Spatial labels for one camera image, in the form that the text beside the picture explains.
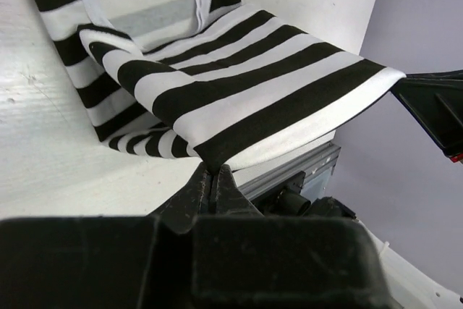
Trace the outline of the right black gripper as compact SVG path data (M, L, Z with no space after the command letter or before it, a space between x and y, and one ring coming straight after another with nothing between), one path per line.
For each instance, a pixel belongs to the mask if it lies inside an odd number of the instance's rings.
M452 162L462 161L462 71L407 74L391 93Z

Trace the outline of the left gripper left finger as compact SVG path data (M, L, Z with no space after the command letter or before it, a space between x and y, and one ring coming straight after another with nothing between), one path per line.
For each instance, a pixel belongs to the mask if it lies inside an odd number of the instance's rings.
M208 211L210 193L211 174L201 162L187 183L148 215L157 216L173 233L186 234L202 208Z

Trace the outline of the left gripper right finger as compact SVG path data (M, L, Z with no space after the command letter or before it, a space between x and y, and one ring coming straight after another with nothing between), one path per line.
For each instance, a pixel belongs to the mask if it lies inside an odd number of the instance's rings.
M213 178L211 213L224 216L263 216L238 189L228 165L221 166Z

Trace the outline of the black white striped tank top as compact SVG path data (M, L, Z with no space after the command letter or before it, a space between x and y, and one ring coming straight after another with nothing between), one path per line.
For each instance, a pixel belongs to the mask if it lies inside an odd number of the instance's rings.
M242 0L34 0L98 139L240 170L362 113L403 72Z

